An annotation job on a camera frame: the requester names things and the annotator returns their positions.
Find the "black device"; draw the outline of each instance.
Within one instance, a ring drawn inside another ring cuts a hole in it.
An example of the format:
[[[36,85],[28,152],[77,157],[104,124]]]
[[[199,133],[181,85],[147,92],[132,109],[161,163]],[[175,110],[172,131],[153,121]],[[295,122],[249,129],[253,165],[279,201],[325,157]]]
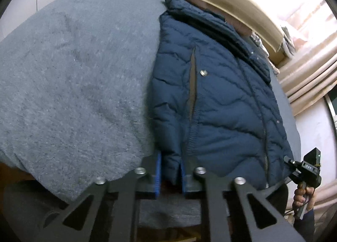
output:
[[[300,168],[300,162],[292,164]],[[136,241],[139,201],[159,195],[160,169],[161,155],[155,153],[120,179],[97,178],[67,209],[45,220],[35,241]],[[218,177],[192,156],[182,157],[181,172],[185,198],[201,202],[202,241],[304,242],[266,200],[272,192],[258,192],[243,177]],[[299,180],[308,176],[304,171],[301,174]]]
[[[289,165],[294,172],[289,176],[295,184],[301,184],[302,188],[306,186],[317,188],[321,184],[321,151],[317,148],[311,150],[303,158],[302,162],[294,161],[288,156],[284,157],[284,162]],[[295,211],[294,217],[296,219],[303,219],[303,215],[308,206],[309,197],[304,195],[304,205]]]

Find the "dark gray cushion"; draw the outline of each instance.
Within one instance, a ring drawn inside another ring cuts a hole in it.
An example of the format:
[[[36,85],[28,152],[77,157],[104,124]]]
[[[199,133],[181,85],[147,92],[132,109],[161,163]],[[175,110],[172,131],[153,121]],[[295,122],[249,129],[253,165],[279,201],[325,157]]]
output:
[[[151,154],[145,103],[162,1],[57,0],[0,42],[0,160],[68,202]],[[143,201],[140,222],[198,224],[199,204]]]

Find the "hand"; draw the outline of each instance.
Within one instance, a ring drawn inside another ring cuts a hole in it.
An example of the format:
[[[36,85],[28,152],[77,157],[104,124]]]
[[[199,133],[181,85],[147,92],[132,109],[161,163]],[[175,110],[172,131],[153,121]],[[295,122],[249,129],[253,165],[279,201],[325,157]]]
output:
[[[295,196],[294,196],[294,202],[293,202],[293,209],[297,210],[301,206],[304,205],[305,198],[303,195],[306,194],[309,196],[309,202],[308,206],[305,212],[309,212],[313,209],[316,201],[316,195],[314,194],[314,188],[313,187],[306,187],[306,189],[302,188],[302,184],[299,184],[297,186],[297,190],[295,190]]]

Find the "jacket sleeve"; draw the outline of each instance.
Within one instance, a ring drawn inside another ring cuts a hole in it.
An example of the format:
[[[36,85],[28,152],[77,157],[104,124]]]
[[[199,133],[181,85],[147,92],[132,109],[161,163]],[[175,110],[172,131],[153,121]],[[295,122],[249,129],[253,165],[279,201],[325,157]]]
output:
[[[307,212],[303,216],[303,220],[295,220],[295,230],[304,238],[306,242],[313,242],[315,232],[314,210]]]

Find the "blue puffer jacket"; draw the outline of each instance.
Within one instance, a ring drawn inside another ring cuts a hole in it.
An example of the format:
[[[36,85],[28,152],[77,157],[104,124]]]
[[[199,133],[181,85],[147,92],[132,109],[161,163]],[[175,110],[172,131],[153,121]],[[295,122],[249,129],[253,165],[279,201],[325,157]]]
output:
[[[257,189],[288,176],[283,159],[293,155],[266,63],[222,17],[165,2],[150,87],[164,179],[178,182],[182,150]]]

